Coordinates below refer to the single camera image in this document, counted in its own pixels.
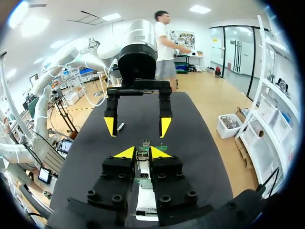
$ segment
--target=gray shorts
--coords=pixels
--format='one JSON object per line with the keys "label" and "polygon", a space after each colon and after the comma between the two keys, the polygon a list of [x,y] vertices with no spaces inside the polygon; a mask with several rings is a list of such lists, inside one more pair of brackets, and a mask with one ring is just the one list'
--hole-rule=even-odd
{"label": "gray shorts", "polygon": [[157,61],[156,79],[157,80],[176,79],[176,66],[173,60]]}

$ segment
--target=chair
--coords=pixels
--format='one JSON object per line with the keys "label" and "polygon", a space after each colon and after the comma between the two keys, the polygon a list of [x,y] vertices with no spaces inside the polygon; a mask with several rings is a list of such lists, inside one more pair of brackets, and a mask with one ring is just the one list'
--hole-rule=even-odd
{"label": "chair", "polygon": [[96,83],[96,81],[99,79],[99,77],[98,76],[95,76],[95,77],[93,77],[93,78],[91,78],[89,81],[90,82],[93,82],[93,83],[95,83],[95,85],[96,85],[96,88],[97,88],[97,92],[96,93],[94,93],[94,97],[98,97],[98,96],[101,96],[102,94],[103,94],[103,92],[101,92],[100,90],[99,90],[99,87],[97,86],[97,83]]}

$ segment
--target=white t-shirt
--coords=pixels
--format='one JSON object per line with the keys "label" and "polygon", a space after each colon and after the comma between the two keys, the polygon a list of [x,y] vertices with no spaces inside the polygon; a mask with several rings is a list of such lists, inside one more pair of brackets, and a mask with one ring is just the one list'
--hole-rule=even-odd
{"label": "white t-shirt", "polygon": [[158,59],[157,61],[167,61],[173,60],[173,49],[170,47],[165,46],[161,43],[160,37],[167,36],[168,31],[166,29],[166,25],[162,22],[157,22],[155,25],[155,33],[157,38],[157,45],[158,45]]}

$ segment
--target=yellow triangle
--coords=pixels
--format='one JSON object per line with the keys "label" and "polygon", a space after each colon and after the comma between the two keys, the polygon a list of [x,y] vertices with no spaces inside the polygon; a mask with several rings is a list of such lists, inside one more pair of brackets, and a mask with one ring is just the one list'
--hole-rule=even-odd
{"label": "yellow triangle", "polygon": [[134,146],[130,147],[129,149],[124,150],[123,152],[113,156],[113,157],[126,157],[126,158],[131,158],[133,156],[133,151],[134,151]]}
{"label": "yellow triangle", "polygon": [[172,121],[172,118],[161,118],[161,125],[162,125],[162,137],[165,136],[165,133],[168,129],[168,127],[170,126],[170,123]]}
{"label": "yellow triangle", "polygon": [[158,157],[171,157],[168,154],[162,152],[161,150],[151,146],[151,150],[152,150],[152,159],[154,158],[158,158]]}
{"label": "yellow triangle", "polygon": [[104,117],[106,125],[108,127],[109,133],[111,137],[116,137],[113,135],[113,123],[114,123],[114,118],[113,117]]}

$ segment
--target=black table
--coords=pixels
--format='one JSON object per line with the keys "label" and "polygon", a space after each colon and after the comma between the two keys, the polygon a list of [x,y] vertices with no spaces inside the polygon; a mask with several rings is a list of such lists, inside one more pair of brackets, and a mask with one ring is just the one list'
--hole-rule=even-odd
{"label": "black table", "polygon": [[[177,155],[183,162],[183,172],[198,193],[200,207],[211,204],[220,207],[233,198],[230,181],[222,158],[200,113],[185,93],[172,93],[172,123],[165,135],[159,138],[158,94],[121,97],[118,105],[118,124],[126,127],[117,137],[110,137],[103,114],[106,103],[95,107],[72,144],[58,177],[51,199],[56,210],[67,204],[72,197],[86,202],[90,190],[102,171],[106,156],[115,155],[131,147],[141,146],[143,139],[151,145],[162,142],[168,146],[167,153]],[[132,188],[129,209],[135,212],[138,185]],[[129,217],[128,226],[151,226],[146,221]]]}

